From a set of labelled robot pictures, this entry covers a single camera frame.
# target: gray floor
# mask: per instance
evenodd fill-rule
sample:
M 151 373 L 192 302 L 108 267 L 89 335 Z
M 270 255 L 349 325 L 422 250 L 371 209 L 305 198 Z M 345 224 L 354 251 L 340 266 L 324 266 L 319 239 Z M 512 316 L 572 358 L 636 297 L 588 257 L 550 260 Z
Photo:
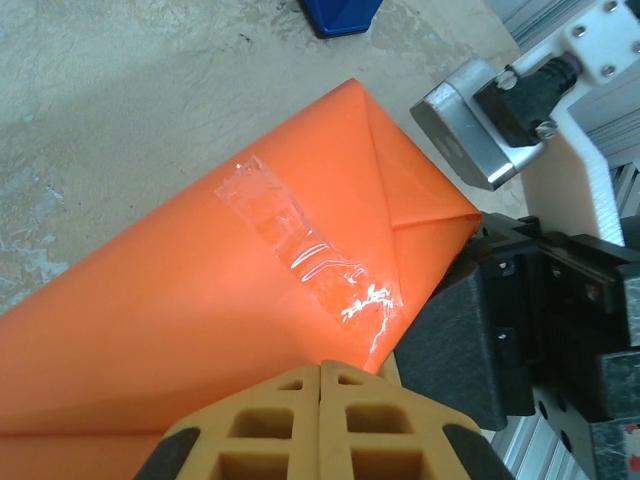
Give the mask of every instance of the gray floor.
M 460 185 L 409 107 L 473 54 L 517 56 L 482 0 L 385 0 L 328 41 L 291 0 L 0 2 L 0 312 L 350 77 Z M 524 213 L 519 181 L 460 186 Z

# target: tape strip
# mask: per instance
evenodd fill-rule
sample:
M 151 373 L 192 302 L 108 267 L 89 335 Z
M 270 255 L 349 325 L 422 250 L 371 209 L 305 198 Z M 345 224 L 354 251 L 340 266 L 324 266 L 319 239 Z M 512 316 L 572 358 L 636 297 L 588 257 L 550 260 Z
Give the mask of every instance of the tape strip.
M 289 189 L 256 156 L 216 194 L 251 225 L 311 296 L 372 353 L 402 307 L 399 292 L 338 250 L 305 214 Z

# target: screw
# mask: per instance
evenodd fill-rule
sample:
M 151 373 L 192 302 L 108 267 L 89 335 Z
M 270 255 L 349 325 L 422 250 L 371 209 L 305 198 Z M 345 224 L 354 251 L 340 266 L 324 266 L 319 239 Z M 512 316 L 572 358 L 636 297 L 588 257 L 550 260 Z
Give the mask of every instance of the screw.
M 511 90 L 518 83 L 518 76 L 513 70 L 505 70 L 496 77 L 495 82 L 500 90 Z
M 571 30 L 571 33 L 574 37 L 581 37 L 586 31 L 587 27 L 585 27 L 584 25 L 576 25 L 575 27 L 573 27 L 573 30 Z
M 587 298 L 592 302 L 595 302 L 600 296 L 600 290 L 595 285 L 587 285 L 585 290 L 587 292 Z
M 600 73 L 602 73 L 603 77 L 610 77 L 611 75 L 616 73 L 616 67 L 615 65 L 605 65 L 604 67 L 602 67 L 602 70 L 600 70 Z
M 604 4 L 604 10 L 606 12 L 613 12 L 616 8 L 618 8 L 618 2 L 616 0 L 609 0 Z
M 550 140 L 556 134 L 556 130 L 558 124 L 553 120 L 547 120 L 536 127 L 536 135 L 540 140 Z

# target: blue object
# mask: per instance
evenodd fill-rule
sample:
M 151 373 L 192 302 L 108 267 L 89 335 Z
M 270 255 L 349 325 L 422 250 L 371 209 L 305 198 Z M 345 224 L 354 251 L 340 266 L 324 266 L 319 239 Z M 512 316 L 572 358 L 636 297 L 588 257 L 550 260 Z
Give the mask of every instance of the blue object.
M 366 32 L 382 0 L 305 0 L 322 36 Z

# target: wrapped package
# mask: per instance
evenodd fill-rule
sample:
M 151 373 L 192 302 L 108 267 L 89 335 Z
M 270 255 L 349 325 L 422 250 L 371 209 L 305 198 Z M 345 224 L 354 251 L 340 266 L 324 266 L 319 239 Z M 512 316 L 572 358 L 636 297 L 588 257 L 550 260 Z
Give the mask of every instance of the wrapped package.
M 346 82 L 0 317 L 0 476 L 119 477 L 91 442 L 135 464 L 295 367 L 376 372 L 479 220 Z

